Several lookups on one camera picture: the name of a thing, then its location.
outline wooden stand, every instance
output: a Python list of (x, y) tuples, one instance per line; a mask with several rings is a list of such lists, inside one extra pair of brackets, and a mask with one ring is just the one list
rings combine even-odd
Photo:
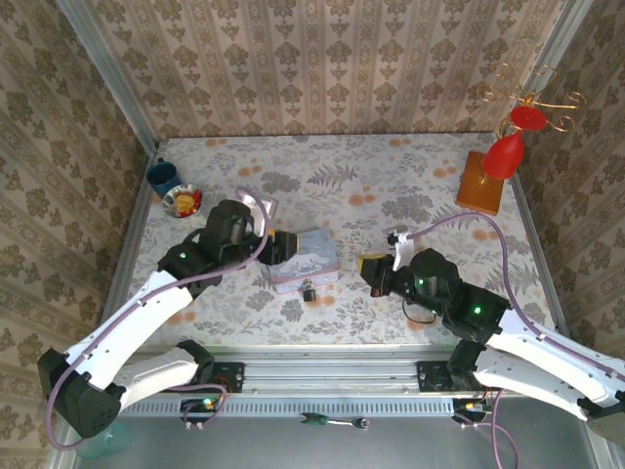
[(469, 151), (456, 204), (488, 215), (499, 213), (504, 182), (488, 178), (481, 169), (485, 154)]

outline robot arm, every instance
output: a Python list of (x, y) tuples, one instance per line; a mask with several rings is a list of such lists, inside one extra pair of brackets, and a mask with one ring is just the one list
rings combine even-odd
[[(261, 202), (271, 213), (273, 202)], [(53, 388), (59, 389), (54, 408), (81, 437), (97, 435), (136, 401), (171, 387), (211, 382), (214, 358), (190, 340), (160, 357), (125, 363), (162, 323), (222, 279), (201, 276), (227, 266), (235, 269), (261, 248), (264, 223), (251, 197), (222, 200), (211, 210), (206, 226), (170, 248), (146, 283), (107, 321), (64, 354), (50, 349), (39, 359), (46, 397), (53, 394)], [(296, 235), (271, 232), (258, 259), (277, 264), (297, 249)], [(184, 285), (168, 287), (181, 280), (186, 280)], [(57, 384), (73, 366), (63, 384)]]
[(434, 249), (408, 263), (405, 244), (412, 247), (405, 233), (389, 235), (397, 255), (360, 258), (359, 273), (372, 296), (394, 293), (408, 304), (421, 305), (463, 339), (447, 365), (454, 382), (477, 379), (483, 386), (517, 391), (556, 405), (588, 421), (603, 437), (625, 443), (624, 361), (534, 321), (528, 324), (505, 298), (460, 279), (456, 266)]

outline damask wallpaper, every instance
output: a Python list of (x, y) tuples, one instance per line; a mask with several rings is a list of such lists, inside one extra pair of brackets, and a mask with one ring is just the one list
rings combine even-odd
[(588, 100), (527, 139), (521, 180), (573, 337), (625, 359), (625, 3), (596, 1), (544, 101)]
[(492, 131), (563, 0), (88, 0), (159, 139)]
[(36, 361), (99, 319), (146, 155), (54, 2), (0, 1), (0, 467), (48, 447)]

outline purple cable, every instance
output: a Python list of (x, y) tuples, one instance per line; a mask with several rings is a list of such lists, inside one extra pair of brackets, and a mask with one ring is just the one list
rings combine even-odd
[[(224, 405), (226, 405), (226, 401), (228, 400), (228, 390), (224, 386), (222, 386), (221, 384), (191, 384), (188, 386), (174, 386), (173, 388), (169, 388), (170, 391), (196, 391), (200, 389), (216, 389), (220, 392), (221, 402), (218, 403), (217, 408), (211, 414), (211, 416), (203, 422), (203, 424), (206, 424), (212, 422), (217, 414), (221, 413), (221, 411), (224, 409)], [(197, 403), (193, 403), (185, 406), (185, 409), (183, 411), (183, 422), (187, 423), (187, 418), (190, 414), (191, 409), (198, 405), (199, 404)]]
[[(89, 354), (91, 354), (96, 349), (96, 347), (98, 347), (98, 345), (100, 345), (100, 343), (108, 336), (108, 334), (110, 334), (110, 332), (112, 332), (112, 330), (115, 329), (115, 327), (117, 327), (121, 322), (123, 322), (126, 318), (128, 318), (137, 308), (139, 308), (140, 303), (144, 304), (146, 301), (149, 301), (154, 296), (162, 293), (165, 290), (169, 290), (170, 288), (175, 288), (177, 286), (185, 286), (190, 283), (194, 283), (195, 281), (201, 281), (201, 280), (206, 280), (209, 278), (224, 276), (226, 274), (230, 274), (232, 272), (243, 269), (247, 267), (249, 264), (251, 264), (252, 262), (254, 262), (256, 258), (261, 254), (263, 249), (265, 249), (265, 246), (267, 245), (267, 240), (269, 238), (269, 225), (270, 225), (270, 217), (267, 213), (267, 209), (265, 208), (265, 205), (263, 204), (262, 200), (259, 199), (254, 193), (248, 191), (247, 189), (243, 187), (236, 188), (235, 192), (236, 194), (240, 194), (241, 192), (243, 192), (251, 196), (256, 202), (256, 204), (259, 206), (261, 213), (263, 214), (263, 219), (265, 220), (265, 232), (263, 233), (263, 237), (261, 238), (261, 243), (259, 244), (259, 246), (256, 248), (256, 250), (252, 253), (252, 255), (249, 258), (247, 258), (240, 264), (237, 264), (236, 266), (230, 266), (230, 267), (226, 267), (223, 269), (218, 269), (217, 271), (209, 272), (208, 274), (202, 274), (200, 276), (194, 276), (194, 277), (189, 277), (189, 278), (183, 278), (182, 280), (178, 280), (178, 281), (172, 281), (171, 283), (168, 283), (167, 285), (163, 285), (160, 288), (157, 288), (154, 291), (151, 291), (147, 295), (143, 296), (139, 301), (134, 303), (125, 312), (119, 315), (119, 317), (115, 319), (111, 324), (109, 324), (108, 327), (105, 330), (103, 330), (102, 334), (100, 334), (82, 352), (82, 354), (63, 372), (63, 374), (59, 377), (56, 384), (52, 388), (52, 391), (50, 392), (50, 397), (48, 398), (48, 404), (46, 405), (45, 425), (46, 425), (46, 435), (48, 436), (50, 445), (52, 445), (53, 448), (58, 449), (59, 451), (63, 451), (67, 449), (78, 448), (80, 445), (85, 443), (85, 440), (81, 439), (81, 440), (78, 440), (76, 443), (72, 443), (71, 445), (62, 445), (55, 438), (54, 431), (52, 428), (52, 412), (54, 410), (55, 401), (57, 400), (57, 397), (59, 396), (59, 391), (61, 390), (61, 386), (67, 380), (71, 372), (85, 361), (85, 357), (88, 357)], [(193, 386), (178, 386), (172, 389), (181, 390), (180, 388), (191, 388), (191, 387)]]
[(499, 446), (497, 445), (497, 428), (501, 428), (508, 438), (512, 442), (512, 446), (515, 448), (515, 454), (517, 455), (515, 469), (519, 467), (519, 452), (517, 451), (517, 444), (513, 440), (512, 436), (508, 433), (507, 430), (504, 430), (502, 427), (497, 425), (497, 409), (499, 408), (499, 403), (501, 402), (501, 398), (506, 392), (505, 389), (500, 389), (497, 393), (497, 397), (495, 398), (495, 404), (492, 405), (492, 423), (490, 433), (492, 435), (492, 450), (495, 453), (495, 461), (497, 461), (497, 467), (499, 469), (503, 469), (503, 464), (501, 463), (501, 458), (499, 457)]
[[(444, 220), (441, 220), (438, 223), (435, 223), (435, 224), (431, 225), (429, 228), (426, 228), (426, 229), (424, 229), (424, 230), (422, 230), (420, 232), (409, 234), (407, 239), (414, 239), (414, 238), (419, 237), (419, 236), (427, 235), (428, 233), (433, 232), (434, 230), (438, 229), (441, 225), (445, 225), (447, 223), (453, 222), (455, 220), (459, 220), (461, 218), (479, 218), (479, 219), (482, 219), (485, 222), (487, 222), (488, 225), (490, 225), (495, 230), (495, 232), (497, 232), (497, 235), (499, 236), (499, 242), (501, 243), (501, 250), (502, 250), (502, 261), (503, 261), (502, 264), (503, 264), (504, 286), (506, 287), (506, 291), (508, 292), (508, 296), (510, 297), (510, 302), (512, 303), (513, 307), (517, 311), (517, 314), (519, 315), (519, 317), (521, 318), (523, 323), (527, 326), (527, 328), (529, 330), (531, 330), (534, 334), (540, 335), (541, 334), (540, 330), (533, 324), (531, 319), (528, 318), (525, 315), (525, 313), (522, 311), (521, 305), (517, 301), (517, 297), (515, 296), (515, 294), (513, 292), (512, 286), (510, 285), (510, 275), (508, 273), (508, 243), (506, 242), (506, 238), (504, 237), (503, 232), (499, 228), (499, 225), (497, 225), (497, 223), (492, 218), (487, 217), (486, 215), (483, 215), (483, 214), (478, 213), (478, 212), (459, 213), (459, 214), (453, 215), (453, 216), (451, 216), (449, 218), (445, 218)], [(560, 342), (552, 339), (551, 337), (545, 337), (543, 340), (545, 342), (547, 342), (548, 344), (551, 344), (552, 346), (556, 347), (557, 349), (565, 352), (566, 354), (574, 356), (577, 359), (579, 359), (580, 361), (585, 362), (587, 364), (590, 364), (590, 365), (600, 369), (601, 371), (603, 371), (608, 376), (611, 376), (612, 373), (614, 373), (614, 375), (615, 375), (615, 377), (617, 379), (619, 379), (620, 381), (624, 381), (625, 382), (625, 375), (617, 372), (613, 368), (610, 368), (609, 366), (605, 366), (603, 363), (599, 363), (599, 362), (597, 362), (597, 361), (595, 361), (593, 359), (585, 357), (584, 355), (580, 354), (579, 352), (576, 352), (574, 350), (569, 349), (568, 347), (566, 347), (565, 345), (561, 344)]]
[(499, 455), (499, 444), (497, 443), (497, 430), (499, 430), (504, 435), (506, 435), (506, 437), (508, 437), (508, 440), (510, 441), (512, 448), (515, 452), (515, 469), (518, 469), (519, 468), (519, 447), (517, 446), (517, 442), (515, 441), (515, 439), (513, 438), (513, 436), (510, 434), (508, 430), (506, 430), (504, 427), (496, 423), (497, 422), (496, 420), (497, 409), (499, 408), (499, 403), (501, 402), (501, 398), (505, 392), (506, 390), (500, 389), (499, 392), (497, 393), (497, 397), (495, 398), (495, 402), (492, 408), (492, 421), (491, 422), (478, 422), (477, 423), (477, 422), (471, 421), (470, 419), (468, 419), (467, 417), (465, 417), (464, 415), (460, 413), (455, 413), (454, 415), (460, 418), (461, 420), (464, 420), (467, 423), (467, 425), (471, 425), (475, 427), (490, 427), (491, 437), (492, 437), (492, 450), (495, 454), (495, 461), (497, 462), (498, 469), (504, 469), (504, 466), (501, 462), (501, 456)]

